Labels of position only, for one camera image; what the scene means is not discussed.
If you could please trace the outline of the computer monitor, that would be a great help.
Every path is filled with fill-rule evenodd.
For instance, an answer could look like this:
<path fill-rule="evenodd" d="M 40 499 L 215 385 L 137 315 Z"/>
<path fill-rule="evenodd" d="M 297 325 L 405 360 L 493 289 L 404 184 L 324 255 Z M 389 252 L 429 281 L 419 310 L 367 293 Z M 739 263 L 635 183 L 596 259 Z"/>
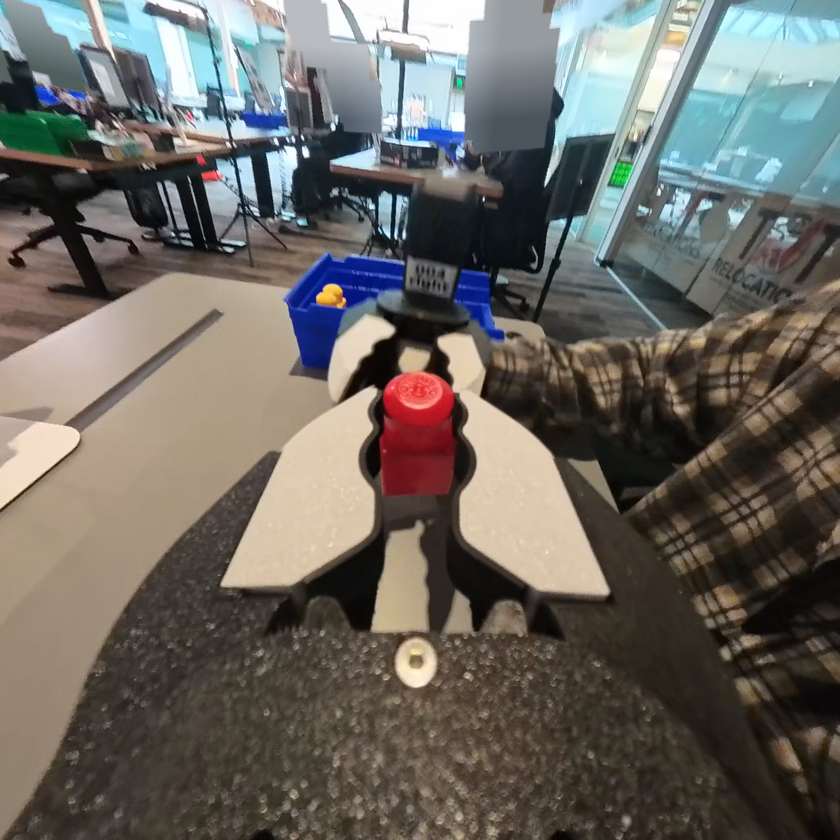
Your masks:
<path fill-rule="evenodd" d="M 141 120 L 162 117 L 158 87 L 145 54 L 119 47 L 109 52 L 82 44 L 77 57 L 90 94 L 111 110 Z"/>

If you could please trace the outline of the red one-stud toy block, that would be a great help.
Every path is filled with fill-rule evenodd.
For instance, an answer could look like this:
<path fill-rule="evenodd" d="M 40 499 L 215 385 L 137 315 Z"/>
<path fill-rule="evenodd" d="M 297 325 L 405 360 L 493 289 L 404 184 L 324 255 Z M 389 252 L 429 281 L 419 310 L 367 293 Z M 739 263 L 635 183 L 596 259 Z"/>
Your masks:
<path fill-rule="evenodd" d="M 386 497 L 442 496 L 455 468 L 455 396 L 425 371 L 400 374 L 382 395 L 381 484 Z"/>

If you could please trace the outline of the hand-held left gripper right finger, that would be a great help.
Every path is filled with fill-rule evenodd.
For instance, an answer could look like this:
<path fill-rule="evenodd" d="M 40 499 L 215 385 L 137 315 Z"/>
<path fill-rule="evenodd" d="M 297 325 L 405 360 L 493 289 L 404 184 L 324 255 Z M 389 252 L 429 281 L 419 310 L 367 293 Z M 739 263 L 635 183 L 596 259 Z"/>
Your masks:
<path fill-rule="evenodd" d="M 550 450 L 479 395 L 459 401 L 469 458 L 455 519 L 466 549 L 528 595 L 606 601 L 610 587 Z"/>

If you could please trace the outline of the black board on stand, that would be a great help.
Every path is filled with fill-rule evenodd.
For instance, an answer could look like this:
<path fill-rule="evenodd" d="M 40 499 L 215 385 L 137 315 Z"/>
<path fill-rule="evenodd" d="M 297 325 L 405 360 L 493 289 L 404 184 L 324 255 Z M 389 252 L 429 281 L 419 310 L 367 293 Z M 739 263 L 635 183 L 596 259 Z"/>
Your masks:
<path fill-rule="evenodd" d="M 553 279 L 560 268 L 573 221 L 587 216 L 591 210 L 614 139 L 614 133 L 579 135 L 568 138 L 563 145 L 560 162 L 549 180 L 549 201 L 545 211 L 547 227 L 562 221 L 563 228 L 533 311 L 533 322 L 540 319 Z"/>

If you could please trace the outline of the black equipment box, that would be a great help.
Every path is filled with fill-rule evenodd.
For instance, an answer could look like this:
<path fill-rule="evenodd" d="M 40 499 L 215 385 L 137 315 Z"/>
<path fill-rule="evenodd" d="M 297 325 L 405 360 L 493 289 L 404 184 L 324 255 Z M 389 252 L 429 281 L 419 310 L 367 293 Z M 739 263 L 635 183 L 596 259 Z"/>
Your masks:
<path fill-rule="evenodd" d="M 380 164 L 396 169 L 435 170 L 438 158 L 437 145 L 425 140 L 383 138 L 380 144 Z"/>

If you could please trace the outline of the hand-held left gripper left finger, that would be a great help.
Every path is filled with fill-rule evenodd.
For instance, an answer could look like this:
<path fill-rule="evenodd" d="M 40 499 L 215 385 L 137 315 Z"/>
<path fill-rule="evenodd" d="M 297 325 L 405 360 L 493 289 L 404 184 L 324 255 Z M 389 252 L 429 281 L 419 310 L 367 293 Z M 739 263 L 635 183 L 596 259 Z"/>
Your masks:
<path fill-rule="evenodd" d="M 380 397 L 364 388 L 290 438 L 222 590 L 375 603 L 384 569 L 382 499 L 366 457 L 378 446 Z"/>

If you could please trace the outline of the green box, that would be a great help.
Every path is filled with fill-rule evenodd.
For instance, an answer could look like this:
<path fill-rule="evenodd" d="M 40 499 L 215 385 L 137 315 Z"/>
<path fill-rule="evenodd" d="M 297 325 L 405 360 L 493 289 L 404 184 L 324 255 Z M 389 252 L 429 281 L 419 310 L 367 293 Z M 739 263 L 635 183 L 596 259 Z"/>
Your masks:
<path fill-rule="evenodd" d="M 88 126 L 77 115 L 1 112 L 1 143 L 11 150 L 72 156 L 75 145 L 89 139 Z"/>

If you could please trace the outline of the person's plaid shirt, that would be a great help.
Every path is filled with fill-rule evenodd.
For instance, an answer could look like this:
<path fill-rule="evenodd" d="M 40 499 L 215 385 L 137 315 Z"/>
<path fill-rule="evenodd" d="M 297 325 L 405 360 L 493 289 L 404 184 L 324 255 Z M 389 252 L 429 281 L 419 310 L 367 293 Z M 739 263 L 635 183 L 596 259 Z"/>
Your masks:
<path fill-rule="evenodd" d="M 742 407 L 631 520 L 719 636 L 785 793 L 838 838 L 838 352 Z"/>

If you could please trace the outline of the wooden office desk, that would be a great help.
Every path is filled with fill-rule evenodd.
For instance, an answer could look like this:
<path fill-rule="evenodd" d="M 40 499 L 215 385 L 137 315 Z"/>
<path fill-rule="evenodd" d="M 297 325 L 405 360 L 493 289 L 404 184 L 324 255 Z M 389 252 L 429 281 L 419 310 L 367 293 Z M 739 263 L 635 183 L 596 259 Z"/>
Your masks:
<path fill-rule="evenodd" d="M 162 182 L 191 181 L 208 172 L 212 163 L 228 157 L 226 145 L 216 147 L 200 143 L 172 152 L 154 151 L 147 155 L 110 161 L 105 158 L 82 159 L 72 156 L 37 154 L 2 148 L 2 174 L 31 175 L 38 184 L 50 223 L 54 223 L 66 252 L 76 269 L 80 285 L 57 283 L 49 291 L 63 295 L 111 301 L 121 295 L 106 285 L 93 258 L 85 236 L 70 220 L 70 210 L 58 194 L 53 175 L 85 173 L 102 191 L 125 192 Z"/>
<path fill-rule="evenodd" d="M 329 165 L 334 179 L 347 182 L 350 193 L 358 187 L 370 194 L 372 231 L 362 248 L 363 256 L 374 252 L 383 257 L 403 257 L 407 207 L 416 184 L 428 179 L 442 182 L 452 193 L 475 193 L 486 203 L 501 199 L 503 186 L 481 171 L 468 171 L 453 165 L 435 170 L 420 170 L 382 164 L 374 149 L 363 150 L 334 159 Z"/>
<path fill-rule="evenodd" d="M 226 145 L 225 127 L 219 121 L 211 121 L 199 129 L 177 129 L 169 125 L 135 120 L 125 120 L 123 125 L 127 130 L 145 133 L 154 139 L 166 136 L 178 137 L 182 144 L 207 143 L 216 147 Z M 288 128 L 259 131 L 237 121 L 233 124 L 233 135 L 238 146 L 238 157 L 245 156 L 251 160 L 258 216 L 264 219 L 276 218 L 279 205 L 271 181 L 268 155 L 284 151 L 286 148 L 300 153 L 304 144 L 316 138 L 319 131 Z"/>

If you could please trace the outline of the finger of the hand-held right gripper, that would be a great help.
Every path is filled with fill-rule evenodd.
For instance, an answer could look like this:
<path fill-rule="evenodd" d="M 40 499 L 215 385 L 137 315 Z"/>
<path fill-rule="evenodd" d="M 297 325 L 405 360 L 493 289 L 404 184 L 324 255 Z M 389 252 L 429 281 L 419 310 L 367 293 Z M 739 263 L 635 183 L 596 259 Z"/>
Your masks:
<path fill-rule="evenodd" d="M 487 378 L 487 333 L 448 332 L 436 339 L 438 374 L 456 394 L 481 396 Z"/>
<path fill-rule="evenodd" d="M 342 326 L 329 363 L 329 397 L 341 403 L 351 392 L 351 383 L 373 358 L 375 347 L 396 336 L 396 327 L 378 315 L 360 315 Z"/>

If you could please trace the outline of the black tripod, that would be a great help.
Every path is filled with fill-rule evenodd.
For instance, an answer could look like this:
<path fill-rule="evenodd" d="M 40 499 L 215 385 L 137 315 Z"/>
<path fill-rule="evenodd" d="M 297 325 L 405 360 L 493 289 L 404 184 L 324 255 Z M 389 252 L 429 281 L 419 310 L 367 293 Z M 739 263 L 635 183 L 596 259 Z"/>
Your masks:
<path fill-rule="evenodd" d="M 206 30 L 206 36 L 209 44 L 209 48 L 211 51 L 211 57 L 213 62 L 213 68 L 216 78 L 216 91 L 217 97 L 219 100 L 220 107 L 222 109 L 223 115 L 223 122 L 226 132 L 226 147 L 228 151 L 228 159 L 231 162 L 234 170 L 234 179 L 236 183 L 236 196 L 237 196 L 237 212 L 234 214 L 235 219 L 240 219 L 243 224 L 244 234 L 245 234 L 245 248 L 247 251 L 248 256 L 248 263 L 251 268 L 256 266 L 253 248 L 251 244 L 251 237 L 250 237 L 250 222 L 255 222 L 257 227 L 262 229 L 265 233 L 267 233 L 271 238 L 275 240 L 283 249 L 288 249 L 285 243 L 283 243 L 280 238 L 275 235 L 266 224 L 264 224 L 261 219 L 254 215 L 251 210 L 249 209 L 248 202 L 246 201 L 245 191 L 242 183 L 242 176 L 239 169 L 238 164 L 238 146 L 235 141 L 233 135 L 233 123 L 229 116 L 229 111 L 227 107 L 227 101 L 224 93 L 224 85 L 222 80 L 221 74 L 221 66 L 220 66 L 220 58 L 219 53 L 216 50 L 215 38 L 214 38 L 214 25 L 212 22 L 212 16 L 210 15 L 209 10 L 207 9 L 205 2 L 198 2 L 197 3 L 201 14 L 204 19 L 204 26 Z"/>

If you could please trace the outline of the black office chair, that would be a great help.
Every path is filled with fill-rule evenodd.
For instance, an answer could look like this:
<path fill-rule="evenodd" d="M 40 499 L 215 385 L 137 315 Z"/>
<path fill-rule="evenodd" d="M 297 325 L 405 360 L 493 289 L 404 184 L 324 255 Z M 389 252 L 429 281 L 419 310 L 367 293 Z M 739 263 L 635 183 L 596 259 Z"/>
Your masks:
<path fill-rule="evenodd" d="M 70 210 L 70 220 L 81 235 L 91 238 L 98 244 L 106 241 L 121 243 L 126 245 L 132 256 L 140 254 L 140 249 L 130 238 L 87 226 L 87 219 L 78 207 L 82 203 L 99 196 L 102 192 L 102 188 L 89 175 L 68 172 L 53 175 L 52 179 L 58 194 Z M 40 188 L 31 175 L 4 175 L 1 184 L 1 197 L 2 204 L 19 206 L 25 214 L 29 214 L 36 208 L 41 214 L 48 215 Z M 10 251 L 7 258 L 8 264 L 16 269 L 25 268 L 23 252 L 37 249 L 41 244 L 58 237 L 59 233 L 54 223 L 37 228 L 30 232 L 21 244 Z"/>

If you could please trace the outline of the white tablet stand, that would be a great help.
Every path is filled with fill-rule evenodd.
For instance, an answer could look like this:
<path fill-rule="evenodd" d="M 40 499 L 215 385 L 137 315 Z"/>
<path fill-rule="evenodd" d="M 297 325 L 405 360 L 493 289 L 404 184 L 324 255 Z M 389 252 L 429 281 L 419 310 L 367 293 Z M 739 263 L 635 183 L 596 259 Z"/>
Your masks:
<path fill-rule="evenodd" d="M 67 425 L 1 416 L 1 509 L 73 453 L 81 434 Z"/>

